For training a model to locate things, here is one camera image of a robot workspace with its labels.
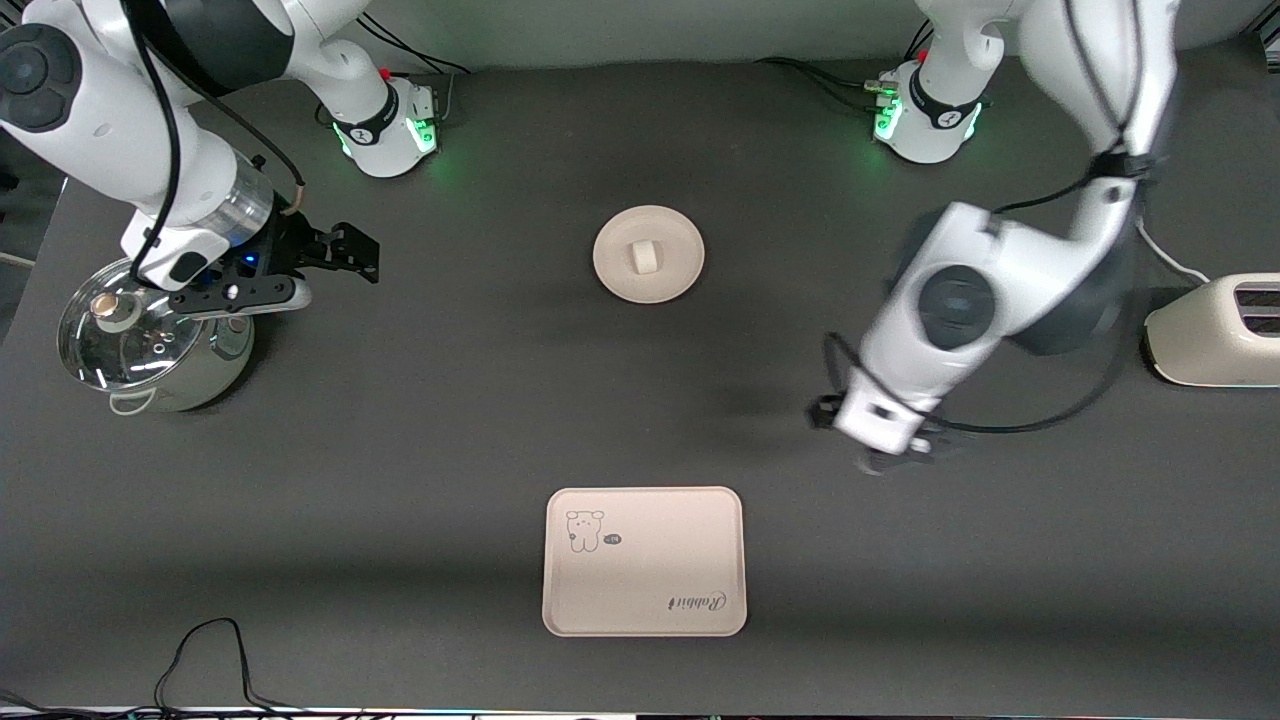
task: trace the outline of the bear drawing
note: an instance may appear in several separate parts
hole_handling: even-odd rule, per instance
[[[600,519],[604,512],[571,510],[568,518],[568,546],[573,552],[595,552],[600,547]]]

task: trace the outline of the pot handle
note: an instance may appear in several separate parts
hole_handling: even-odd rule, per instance
[[[111,395],[111,413],[122,418],[128,418],[129,415],[137,415],[147,407],[151,407],[151,401],[156,398],[156,388],[143,389],[141,392],[123,392]]]

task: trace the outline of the gray table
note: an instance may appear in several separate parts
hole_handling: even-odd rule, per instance
[[[1261,59],[1220,46],[1185,77],[1152,232],[1212,274],[1276,268]],[[1175,389],[1135,355],[1080,421],[883,479],[805,427],[820,333],[867,327],[918,214],[1085,164],[1016,63],[991,92],[969,147],[911,167],[782,68],[483,73],[458,81],[443,152],[384,182],[302,87],[239,94],[306,170],[308,217],[381,241],[383,283],[312,273],[247,382],[177,416],[115,419],[58,363],[63,304],[128,217],[73,183],[0,356],[3,684],[143,701],[180,634],[229,614],[259,688],[312,706],[1276,716],[1280,395]],[[660,307],[590,270],[599,227],[649,202],[709,252]],[[1061,232],[1070,211],[1025,217]],[[1106,355],[1002,351],[952,416],[1057,410]],[[741,495],[746,629],[550,635],[548,497],[650,484]],[[236,701],[228,635],[188,662],[174,702]]]

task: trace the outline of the green light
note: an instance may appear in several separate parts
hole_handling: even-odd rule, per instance
[[[417,143],[417,149],[424,155],[435,150],[435,127],[431,124],[431,120],[404,118],[404,127],[408,128],[410,135],[413,136],[413,142]]]
[[[973,137],[973,128],[978,124],[978,114],[980,113],[982,113],[982,102],[978,102],[978,106],[973,109],[973,118],[969,119],[969,129],[964,131],[965,140]]]
[[[888,140],[893,137],[897,120],[902,117],[902,101],[895,97],[892,105],[881,110],[881,115],[883,117],[876,123],[876,136],[881,140]]]
[[[347,138],[343,137],[342,131],[338,129],[338,123],[333,124],[333,132],[338,136],[338,142],[342,142],[342,154],[351,158],[351,147],[347,147]]]

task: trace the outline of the pot with glass lid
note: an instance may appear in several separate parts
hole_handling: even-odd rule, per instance
[[[116,415],[207,404],[244,369],[253,320],[174,313],[169,293],[138,284],[129,264],[123,259],[108,265],[72,296],[58,328],[63,365],[108,393]]]

